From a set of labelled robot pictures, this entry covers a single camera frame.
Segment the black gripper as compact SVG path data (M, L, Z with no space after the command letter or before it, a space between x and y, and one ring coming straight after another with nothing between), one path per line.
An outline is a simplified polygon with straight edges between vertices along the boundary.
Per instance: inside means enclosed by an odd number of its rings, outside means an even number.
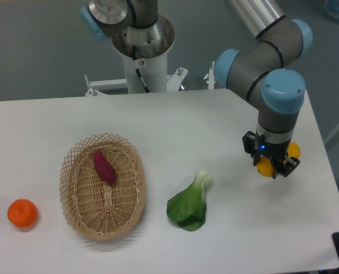
M273 179L278 176L289 176L300 164L300 160L291 156L286 156L290 140L283 143L269 143L265 135L259 135L248 131L243 137L242 142L244 150L253 159L253 165L256 166L261 156L270 160L274 168Z

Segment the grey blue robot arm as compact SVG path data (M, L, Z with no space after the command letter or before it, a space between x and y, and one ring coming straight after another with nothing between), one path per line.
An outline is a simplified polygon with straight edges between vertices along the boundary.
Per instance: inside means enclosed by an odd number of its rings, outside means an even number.
M267 162L273 178L286 177L300 162L290 141L306 91L303 77L286 65L310 48L313 34L305 22L287 19L275 1L232 6L258 43L247 53L224 51L211 75L258 110L256 131L242 138L253 164ZM157 1L90 1L80 15L97 39L111 39L121 54L129 93L170 90L167 53L175 34Z

